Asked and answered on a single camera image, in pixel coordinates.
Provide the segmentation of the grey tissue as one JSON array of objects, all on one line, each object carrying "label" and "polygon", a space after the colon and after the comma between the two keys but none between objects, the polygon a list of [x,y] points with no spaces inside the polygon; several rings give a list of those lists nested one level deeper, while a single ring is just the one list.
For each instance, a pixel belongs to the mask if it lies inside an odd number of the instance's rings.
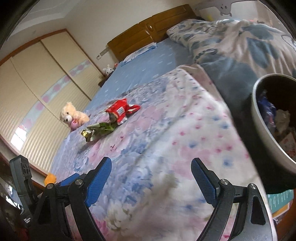
[{"label": "grey tissue", "polygon": [[290,113],[288,110],[277,110],[275,116],[275,125],[280,134],[282,134],[288,128],[290,123]]}]

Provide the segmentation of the red snack bag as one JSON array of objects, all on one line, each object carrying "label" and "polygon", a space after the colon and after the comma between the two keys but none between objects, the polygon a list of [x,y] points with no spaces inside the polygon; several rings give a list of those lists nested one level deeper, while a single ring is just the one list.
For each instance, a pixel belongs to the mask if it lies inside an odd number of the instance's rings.
[{"label": "red snack bag", "polygon": [[121,125],[127,120],[128,116],[134,114],[138,110],[140,110],[140,105],[128,104],[127,99],[123,98],[116,100],[106,109],[106,112],[109,114],[111,123]]}]

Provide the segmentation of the blue bed sheet mattress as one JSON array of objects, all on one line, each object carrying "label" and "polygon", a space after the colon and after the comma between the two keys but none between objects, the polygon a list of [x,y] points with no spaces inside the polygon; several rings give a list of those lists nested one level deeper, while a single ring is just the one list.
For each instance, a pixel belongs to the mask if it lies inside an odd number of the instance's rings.
[{"label": "blue bed sheet mattress", "polygon": [[[90,123],[102,116],[107,104],[115,99],[121,99],[122,95],[131,89],[159,78],[174,70],[179,65],[193,64],[193,57],[183,45],[165,39],[157,44],[157,47],[145,52],[127,64],[119,63],[116,70],[105,82],[103,87],[95,94],[92,101],[83,110],[90,116]],[[87,143],[81,135],[81,128],[70,133],[62,142],[51,166],[51,173],[61,178],[62,174],[71,170],[71,165],[77,169],[81,164],[75,162],[78,157],[85,158],[85,153],[91,148],[92,143]]]}]

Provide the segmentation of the teal book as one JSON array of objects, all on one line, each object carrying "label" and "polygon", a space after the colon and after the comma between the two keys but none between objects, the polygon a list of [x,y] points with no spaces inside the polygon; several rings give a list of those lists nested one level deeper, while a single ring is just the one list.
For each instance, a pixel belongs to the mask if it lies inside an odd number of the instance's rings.
[{"label": "teal book", "polygon": [[294,191],[287,190],[278,194],[268,194],[267,199],[273,218],[279,218],[291,208]]}]

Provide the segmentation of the orange foam net small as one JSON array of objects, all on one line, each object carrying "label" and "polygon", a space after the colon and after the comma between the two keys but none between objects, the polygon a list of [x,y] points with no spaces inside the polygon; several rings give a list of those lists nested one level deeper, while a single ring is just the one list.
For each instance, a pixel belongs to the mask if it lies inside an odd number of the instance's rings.
[{"label": "orange foam net small", "polygon": [[47,186],[48,184],[55,184],[56,181],[57,177],[54,174],[49,173],[44,180],[44,185]]}]

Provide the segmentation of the wooden headboard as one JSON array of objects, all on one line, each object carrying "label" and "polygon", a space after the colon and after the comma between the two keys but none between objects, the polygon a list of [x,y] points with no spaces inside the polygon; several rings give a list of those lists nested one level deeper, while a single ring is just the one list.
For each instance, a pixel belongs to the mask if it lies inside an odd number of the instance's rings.
[{"label": "wooden headboard", "polygon": [[134,51],[152,43],[168,38],[167,30],[181,21],[195,19],[197,16],[189,4],[184,4],[155,14],[124,31],[110,42],[108,47],[118,61]]}]

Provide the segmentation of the green drink pouch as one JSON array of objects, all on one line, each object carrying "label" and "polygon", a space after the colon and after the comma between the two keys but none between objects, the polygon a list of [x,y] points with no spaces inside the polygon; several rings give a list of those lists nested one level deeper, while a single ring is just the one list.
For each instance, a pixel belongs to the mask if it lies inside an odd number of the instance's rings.
[{"label": "green drink pouch", "polygon": [[96,123],[84,128],[81,132],[81,135],[85,138],[86,142],[93,142],[112,133],[117,128],[117,126],[117,122]]}]

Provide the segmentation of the blue white cartoon duvet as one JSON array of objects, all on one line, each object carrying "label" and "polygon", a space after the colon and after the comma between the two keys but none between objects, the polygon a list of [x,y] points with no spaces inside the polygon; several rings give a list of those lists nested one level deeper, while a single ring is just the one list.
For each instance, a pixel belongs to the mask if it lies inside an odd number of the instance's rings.
[{"label": "blue white cartoon duvet", "polygon": [[295,77],[295,40],[268,25],[247,20],[188,19],[166,33],[189,50],[230,109],[240,108],[264,75]]}]

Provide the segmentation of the blue foil wrapper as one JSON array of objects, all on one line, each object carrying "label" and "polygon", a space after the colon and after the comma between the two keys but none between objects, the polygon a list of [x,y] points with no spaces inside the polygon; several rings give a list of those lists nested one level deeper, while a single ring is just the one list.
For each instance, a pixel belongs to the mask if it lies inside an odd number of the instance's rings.
[{"label": "blue foil wrapper", "polygon": [[276,129],[276,125],[275,125],[276,108],[271,102],[268,101],[266,90],[264,90],[258,97],[257,105],[265,125],[267,126],[268,130],[272,134],[274,134]]}]

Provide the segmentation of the grey bed guard rail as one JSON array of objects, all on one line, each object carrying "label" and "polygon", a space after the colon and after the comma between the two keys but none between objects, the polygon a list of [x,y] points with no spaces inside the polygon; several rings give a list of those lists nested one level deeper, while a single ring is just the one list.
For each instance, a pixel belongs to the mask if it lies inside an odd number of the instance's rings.
[{"label": "grey bed guard rail", "polygon": [[193,5],[201,16],[233,16],[246,18],[256,16],[262,4],[260,1],[200,1]]}]

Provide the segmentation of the blue white pillow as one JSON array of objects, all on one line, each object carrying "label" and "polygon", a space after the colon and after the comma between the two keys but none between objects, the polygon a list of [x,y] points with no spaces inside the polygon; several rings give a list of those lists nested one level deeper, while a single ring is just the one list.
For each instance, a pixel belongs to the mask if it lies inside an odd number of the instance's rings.
[{"label": "blue white pillow", "polygon": [[142,54],[151,51],[153,49],[155,49],[157,47],[157,43],[152,42],[136,51],[134,51],[133,53],[129,54],[121,63],[121,65],[125,65],[127,63],[129,63],[130,61],[134,60],[135,58],[141,56]]}]

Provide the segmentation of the white rabbit plush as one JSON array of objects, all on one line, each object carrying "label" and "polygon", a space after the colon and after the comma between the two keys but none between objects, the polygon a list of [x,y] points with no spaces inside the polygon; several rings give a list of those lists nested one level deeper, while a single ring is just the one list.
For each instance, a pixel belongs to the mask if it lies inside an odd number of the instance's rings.
[{"label": "white rabbit plush", "polygon": [[108,64],[106,68],[103,68],[104,74],[106,76],[109,76],[111,73],[114,72],[114,69],[110,67],[110,65]]}]

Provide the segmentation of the white black trash bin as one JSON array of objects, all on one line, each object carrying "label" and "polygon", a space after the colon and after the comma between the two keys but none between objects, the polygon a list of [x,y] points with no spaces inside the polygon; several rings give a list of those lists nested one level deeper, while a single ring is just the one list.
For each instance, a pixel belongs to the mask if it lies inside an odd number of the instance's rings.
[{"label": "white black trash bin", "polygon": [[223,95],[268,194],[295,189],[295,78],[237,78]]}]

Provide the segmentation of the floral pink quilt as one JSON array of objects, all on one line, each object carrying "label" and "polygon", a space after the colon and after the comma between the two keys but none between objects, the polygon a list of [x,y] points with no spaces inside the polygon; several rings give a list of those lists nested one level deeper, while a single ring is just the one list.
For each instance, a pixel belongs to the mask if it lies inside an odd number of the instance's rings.
[{"label": "floral pink quilt", "polygon": [[107,240],[196,240],[212,213],[191,172],[200,158],[220,178],[265,190],[230,111],[205,70],[181,65],[123,94],[140,109],[112,133],[86,142],[69,133],[51,172],[62,181],[103,157],[111,174],[91,213]]}]

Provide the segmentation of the beige slatted wardrobe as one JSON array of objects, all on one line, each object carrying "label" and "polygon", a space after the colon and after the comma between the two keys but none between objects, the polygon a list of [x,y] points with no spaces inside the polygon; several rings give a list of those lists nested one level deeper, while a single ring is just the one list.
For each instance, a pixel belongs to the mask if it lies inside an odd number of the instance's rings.
[{"label": "beige slatted wardrobe", "polygon": [[67,30],[34,39],[1,61],[1,139],[46,175],[69,128],[67,102],[85,109],[103,74]]}]

